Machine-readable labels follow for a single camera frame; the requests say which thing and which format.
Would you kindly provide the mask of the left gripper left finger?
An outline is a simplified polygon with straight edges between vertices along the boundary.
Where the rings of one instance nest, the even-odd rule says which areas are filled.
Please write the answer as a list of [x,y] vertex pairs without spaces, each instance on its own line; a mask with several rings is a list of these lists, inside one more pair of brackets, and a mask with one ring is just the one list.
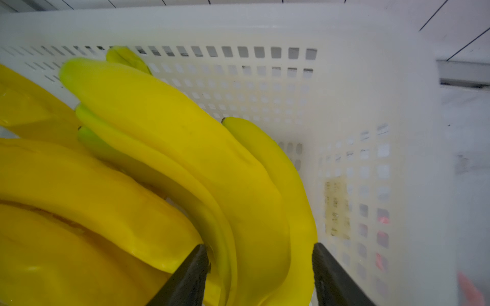
[[147,306],[203,304],[210,263],[204,244],[197,245]]

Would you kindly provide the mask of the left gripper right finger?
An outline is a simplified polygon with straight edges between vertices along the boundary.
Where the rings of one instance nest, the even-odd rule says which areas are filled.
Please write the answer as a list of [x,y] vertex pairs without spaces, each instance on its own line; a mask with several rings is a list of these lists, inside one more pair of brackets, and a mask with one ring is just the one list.
[[319,306],[375,306],[320,242],[314,245],[312,264]]

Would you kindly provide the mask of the pink plastic bag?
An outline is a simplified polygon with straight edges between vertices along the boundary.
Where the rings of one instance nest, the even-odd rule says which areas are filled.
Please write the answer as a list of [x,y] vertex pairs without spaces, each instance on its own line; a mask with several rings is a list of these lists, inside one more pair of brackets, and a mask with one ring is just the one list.
[[489,305],[489,160],[456,155],[458,283],[463,305]]

